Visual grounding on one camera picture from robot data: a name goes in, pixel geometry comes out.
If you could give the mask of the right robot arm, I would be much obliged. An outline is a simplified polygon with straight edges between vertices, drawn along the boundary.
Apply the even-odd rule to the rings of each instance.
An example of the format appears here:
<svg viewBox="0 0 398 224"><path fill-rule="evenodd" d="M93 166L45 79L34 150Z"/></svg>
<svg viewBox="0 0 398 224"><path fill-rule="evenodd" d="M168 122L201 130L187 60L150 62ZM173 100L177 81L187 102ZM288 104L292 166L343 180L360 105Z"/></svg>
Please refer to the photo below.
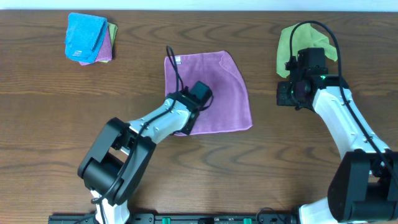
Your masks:
<svg viewBox="0 0 398 224"><path fill-rule="evenodd" d="M397 153L378 138L355 105L344 79L330 75L322 48L300 50L277 86L277 104L309 109L326 124L341 163L326 198L302 205L297 223L397 220Z"/></svg>

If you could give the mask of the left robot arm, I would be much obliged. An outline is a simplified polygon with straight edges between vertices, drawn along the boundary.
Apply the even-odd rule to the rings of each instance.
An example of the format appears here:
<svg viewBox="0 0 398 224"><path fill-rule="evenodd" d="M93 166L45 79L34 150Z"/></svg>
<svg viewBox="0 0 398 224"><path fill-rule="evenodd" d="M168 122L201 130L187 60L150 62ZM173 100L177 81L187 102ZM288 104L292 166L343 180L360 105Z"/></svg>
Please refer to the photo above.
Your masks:
<svg viewBox="0 0 398 224"><path fill-rule="evenodd" d="M93 195L94 223L127 223L127 200L136 190L156 146L174 133L189 135L213 99L209 86L170 93L156 110L129 122L110 119L78 167L78 176Z"/></svg>

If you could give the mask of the purple microfiber cloth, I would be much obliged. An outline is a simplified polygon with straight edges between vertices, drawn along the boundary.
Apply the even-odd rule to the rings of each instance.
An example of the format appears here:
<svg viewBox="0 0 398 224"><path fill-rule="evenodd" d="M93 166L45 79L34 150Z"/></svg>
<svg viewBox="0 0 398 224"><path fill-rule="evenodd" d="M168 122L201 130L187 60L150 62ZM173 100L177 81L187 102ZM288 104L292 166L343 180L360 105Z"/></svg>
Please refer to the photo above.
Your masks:
<svg viewBox="0 0 398 224"><path fill-rule="evenodd" d="M197 81L209 86L213 102L200 112L191 135L245 131L253 126L248 91L237 65L227 51L175 57L185 86Z"/></svg>

